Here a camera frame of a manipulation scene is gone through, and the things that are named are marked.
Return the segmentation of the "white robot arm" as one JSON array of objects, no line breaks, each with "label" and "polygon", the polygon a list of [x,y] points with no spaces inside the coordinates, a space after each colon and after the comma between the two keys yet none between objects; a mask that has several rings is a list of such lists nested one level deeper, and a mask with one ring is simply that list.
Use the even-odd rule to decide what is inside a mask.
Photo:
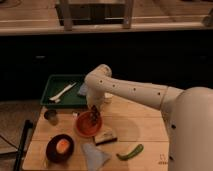
[{"label": "white robot arm", "polygon": [[101,107],[107,93],[169,117],[168,171],[213,171],[213,88],[179,89],[112,77],[100,64],[85,76],[89,107]]}]

